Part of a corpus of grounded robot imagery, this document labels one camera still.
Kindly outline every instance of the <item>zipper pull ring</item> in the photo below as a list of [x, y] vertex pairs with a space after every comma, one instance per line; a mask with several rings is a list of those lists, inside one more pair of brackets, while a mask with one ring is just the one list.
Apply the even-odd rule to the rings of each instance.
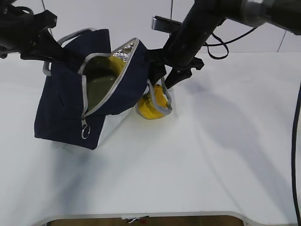
[[87, 125], [87, 122], [86, 122], [86, 119], [84, 116], [81, 117], [81, 126], [83, 128], [83, 130], [81, 131], [81, 138], [83, 140], [86, 140], [90, 135], [91, 127], [89, 125]]

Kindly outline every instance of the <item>yellow object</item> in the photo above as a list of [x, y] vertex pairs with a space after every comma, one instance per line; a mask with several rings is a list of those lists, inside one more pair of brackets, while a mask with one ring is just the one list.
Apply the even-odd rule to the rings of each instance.
[[[164, 97], [163, 89], [160, 85], [156, 84], [154, 86], [155, 97], [157, 105], [164, 107], [167, 109], [167, 100]], [[154, 107], [154, 104], [151, 99], [151, 94], [145, 94], [137, 104], [137, 110], [139, 111], [140, 115], [146, 119], [158, 119], [162, 118], [165, 115], [161, 112], [158, 112]]]
[[126, 63], [122, 59], [115, 56], [110, 56], [109, 60], [110, 60], [109, 69], [114, 71], [114, 73], [119, 76], [122, 73]]

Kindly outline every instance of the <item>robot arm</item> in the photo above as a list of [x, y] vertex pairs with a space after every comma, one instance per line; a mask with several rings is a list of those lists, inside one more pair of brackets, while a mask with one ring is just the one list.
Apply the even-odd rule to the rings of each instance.
[[[153, 29], [171, 33], [162, 51], [157, 52], [160, 60], [155, 62], [157, 68], [160, 61], [175, 68], [166, 80], [168, 88], [192, 75], [190, 69], [198, 60], [195, 55], [225, 19], [252, 27], [270, 23], [300, 35], [301, 0], [195, 0], [182, 24], [155, 17]], [[154, 73], [152, 82], [160, 76], [162, 73]]]
[[[18, 52], [24, 60], [59, 61], [78, 71], [84, 58], [63, 49], [48, 32], [56, 26], [56, 15], [48, 10], [34, 15], [13, 6], [15, 1], [0, 0], [0, 57]], [[191, 68], [201, 70], [204, 63], [195, 55], [226, 18], [252, 27], [267, 22], [301, 34], [301, 0], [195, 0], [183, 23], [156, 17], [153, 29], [171, 36], [162, 49], [149, 51], [151, 82], [165, 76], [165, 65], [173, 68], [167, 88], [189, 78]]]

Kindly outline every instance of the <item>floor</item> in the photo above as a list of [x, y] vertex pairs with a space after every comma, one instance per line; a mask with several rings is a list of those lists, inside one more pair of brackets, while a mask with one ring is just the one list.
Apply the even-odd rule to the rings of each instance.
[[[73, 219], [56, 220], [49, 226], [126, 226], [126, 220], [113, 219]], [[144, 218], [132, 223], [132, 226], [244, 226], [243, 222], [230, 216], [205, 217], [166, 217]]]

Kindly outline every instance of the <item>bag handle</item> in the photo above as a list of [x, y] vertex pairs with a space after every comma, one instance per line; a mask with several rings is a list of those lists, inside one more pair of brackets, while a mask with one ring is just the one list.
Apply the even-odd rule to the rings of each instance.
[[163, 89], [163, 93], [165, 94], [165, 96], [167, 97], [167, 109], [164, 108], [164, 107], [161, 107], [157, 104], [157, 101], [156, 101], [156, 96], [155, 96], [155, 90], [154, 90], [154, 87], [152, 86], [152, 83], [150, 80], [147, 80], [147, 84], [149, 86], [149, 89], [150, 89], [150, 97], [151, 97], [151, 101], [154, 105], [154, 108], [160, 112], [161, 114], [167, 116], [169, 115], [173, 108], [171, 107], [171, 103], [172, 103], [172, 99], [170, 97], [170, 94], [165, 86], [165, 79], [162, 77], [161, 78], [161, 83], [162, 83], [162, 89]]
[[[82, 30], [79, 30], [77, 32], [74, 32], [72, 34], [69, 34], [65, 37], [62, 37], [59, 41], [57, 41], [57, 43], [61, 46], [63, 45], [64, 42], [70, 40], [70, 39], [73, 39], [73, 38], [76, 38], [86, 32], [93, 32], [93, 31], [96, 31], [97, 29], [96, 28], [86, 28], [86, 29], [82, 29]], [[49, 69], [49, 65], [50, 65], [50, 62], [44, 62], [44, 65], [43, 65], [43, 73], [46, 75], [46, 76], [51, 76], [51, 72], [50, 72], [50, 69]]]

